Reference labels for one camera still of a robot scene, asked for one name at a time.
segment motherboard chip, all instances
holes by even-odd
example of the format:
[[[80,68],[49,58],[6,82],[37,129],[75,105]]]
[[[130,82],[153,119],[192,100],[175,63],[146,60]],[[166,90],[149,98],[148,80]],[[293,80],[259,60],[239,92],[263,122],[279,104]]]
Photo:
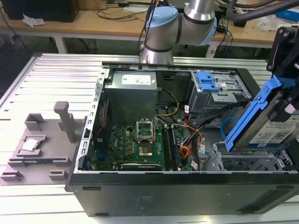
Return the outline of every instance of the motherboard chip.
[[[153,144],[141,143],[139,146],[139,156],[153,156]]]

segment blue box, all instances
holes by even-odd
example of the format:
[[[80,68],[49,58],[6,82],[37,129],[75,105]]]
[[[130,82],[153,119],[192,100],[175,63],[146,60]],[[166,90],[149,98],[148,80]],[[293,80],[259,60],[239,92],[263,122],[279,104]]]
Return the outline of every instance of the blue box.
[[[291,20],[298,22],[299,21],[299,9],[288,9],[276,13],[276,16],[282,19]]]

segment floor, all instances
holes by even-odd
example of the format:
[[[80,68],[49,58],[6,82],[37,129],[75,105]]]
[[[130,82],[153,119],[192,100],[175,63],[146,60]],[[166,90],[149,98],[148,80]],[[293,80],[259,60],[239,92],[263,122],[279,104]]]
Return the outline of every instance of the floor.
[[[57,53],[55,42],[48,37],[21,36],[20,38],[31,52]],[[4,44],[0,47],[0,98],[31,58],[31,53],[24,48],[16,36],[14,36],[14,41],[13,46]],[[65,41],[68,53],[72,54],[136,55],[137,52],[135,41],[98,40],[99,49],[95,49],[95,40],[91,39],[84,39],[89,49],[78,39],[66,38]],[[225,48],[226,46],[221,46],[215,57],[256,59],[255,48],[230,47],[224,55]],[[205,57],[206,50],[207,46],[188,46],[179,53],[178,46],[173,48],[174,56],[185,57]],[[263,49],[259,59],[267,59],[269,53],[269,49]]]

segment motherboard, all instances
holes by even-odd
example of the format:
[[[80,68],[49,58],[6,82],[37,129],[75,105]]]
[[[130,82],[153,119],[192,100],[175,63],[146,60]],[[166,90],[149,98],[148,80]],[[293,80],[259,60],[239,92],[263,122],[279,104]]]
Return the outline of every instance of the motherboard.
[[[109,147],[95,150],[92,167],[107,171],[188,171],[191,166],[188,162],[181,164],[179,153],[184,140],[181,127],[112,126]]]

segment slotted aluminum table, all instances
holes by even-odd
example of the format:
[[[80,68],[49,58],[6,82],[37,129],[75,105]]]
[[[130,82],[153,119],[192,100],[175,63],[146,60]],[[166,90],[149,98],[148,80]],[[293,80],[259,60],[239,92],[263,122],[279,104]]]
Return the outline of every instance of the slotted aluminum table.
[[[0,173],[25,130],[28,113],[58,119],[53,107],[65,100],[74,118],[88,114],[102,61],[138,62],[136,56],[43,54],[32,57],[0,100]],[[262,86],[271,77],[260,60],[175,58],[175,64],[248,69]],[[299,223],[299,196],[263,215],[89,218],[64,185],[0,187],[0,223]]]

